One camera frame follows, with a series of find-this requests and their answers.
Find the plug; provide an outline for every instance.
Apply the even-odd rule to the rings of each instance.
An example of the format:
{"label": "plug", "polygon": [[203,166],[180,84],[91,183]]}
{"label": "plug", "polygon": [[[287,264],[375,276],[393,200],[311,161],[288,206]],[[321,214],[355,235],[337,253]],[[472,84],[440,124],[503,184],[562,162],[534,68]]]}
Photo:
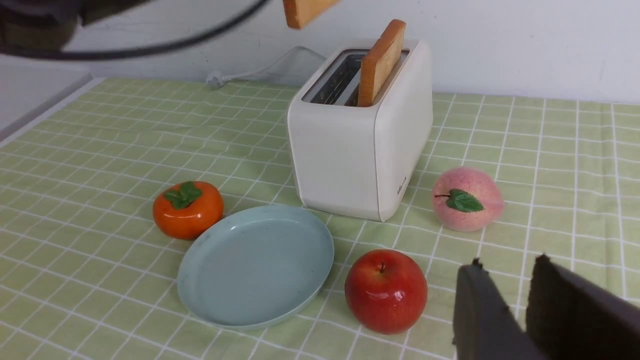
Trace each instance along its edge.
{"label": "plug", "polygon": [[209,75],[207,75],[207,80],[205,82],[214,90],[225,86],[225,83],[227,83],[223,78],[222,72],[218,70],[210,72]]}

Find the black cable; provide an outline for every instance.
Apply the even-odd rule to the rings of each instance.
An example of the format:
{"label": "black cable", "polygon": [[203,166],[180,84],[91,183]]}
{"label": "black cable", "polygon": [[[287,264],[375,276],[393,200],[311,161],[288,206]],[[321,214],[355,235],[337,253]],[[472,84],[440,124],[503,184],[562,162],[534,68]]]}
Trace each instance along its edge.
{"label": "black cable", "polygon": [[146,47],[129,48],[122,50],[107,51],[48,51],[36,49],[14,48],[8,46],[0,46],[0,54],[9,56],[18,56],[21,58],[31,58],[36,60],[65,60],[65,61],[100,61],[100,60],[119,60],[128,58],[139,58],[141,56],[150,56],[163,53],[169,53],[197,45],[212,38],[218,37],[254,16],[261,8],[263,8],[269,0],[256,0],[256,2],[245,11],[231,18],[230,20],[218,25],[212,29],[205,30],[199,34],[193,35],[182,40],[166,42],[163,44],[151,45]]}

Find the green leaf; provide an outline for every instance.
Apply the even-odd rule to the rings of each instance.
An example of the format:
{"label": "green leaf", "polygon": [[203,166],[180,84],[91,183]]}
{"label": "green leaf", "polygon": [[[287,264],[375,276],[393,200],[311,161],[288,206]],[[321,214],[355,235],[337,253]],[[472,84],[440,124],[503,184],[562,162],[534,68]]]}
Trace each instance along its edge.
{"label": "green leaf", "polygon": [[196,186],[193,181],[186,181],[180,185],[180,192],[183,194],[189,193],[191,190],[195,189]]}
{"label": "green leaf", "polygon": [[192,181],[182,183],[178,190],[167,190],[164,198],[169,200],[175,209],[184,209],[202,195]]}
{"label": "green leaf", "polygon": [[191,203],[202,195],[202,190],[198,189],[192,181],[187,181],[180,185],[180,193],[184,199]]}
{"label": "green leaf", "polygon": [[191,205],[191,201],[188,200],[184,200],[184,199],[175,199],[173,201],[171,201],[171,205],[173,205],[174,209],[184,209],[187,206]]}
{"label": "green leaf", "polygon": [[174,200],[182,200],[182,194],[177,190],[167,190],[164,192],[164,198],[173,202]]}
{"label": "green leaf", "polygon": [[482,203],[473,195],[460,189],[449,190],[447,206],[463,213],[474,213],[484,210]]}

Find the apple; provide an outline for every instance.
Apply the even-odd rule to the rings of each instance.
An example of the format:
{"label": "apple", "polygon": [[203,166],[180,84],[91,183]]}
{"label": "apple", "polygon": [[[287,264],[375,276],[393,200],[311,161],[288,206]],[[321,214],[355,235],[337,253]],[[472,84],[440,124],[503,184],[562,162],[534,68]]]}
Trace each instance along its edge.
{"label": "apple", "polygon": [[402,252],[376,249],[358,258],[344,283],[347,306],[371,331],[407,331],[427,305],[427,280],[420,266]]}

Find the toaster brand logo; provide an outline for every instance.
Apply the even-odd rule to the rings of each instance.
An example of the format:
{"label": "toaster brand logo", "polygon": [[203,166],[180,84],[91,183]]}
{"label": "toaster brand logo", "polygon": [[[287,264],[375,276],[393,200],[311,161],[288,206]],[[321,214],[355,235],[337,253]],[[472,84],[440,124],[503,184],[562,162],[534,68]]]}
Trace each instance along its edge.
{"label": "toaster brand logo", "polygon": [[404,180],[402,180],[402,184],[400,184],[400,186],[398,187],[398,191],[396,192],[396,195],[400,195],[400,192],[402,191],[402,187],[404,186],[404,183],[406,183],[406,176],[404,177]]}

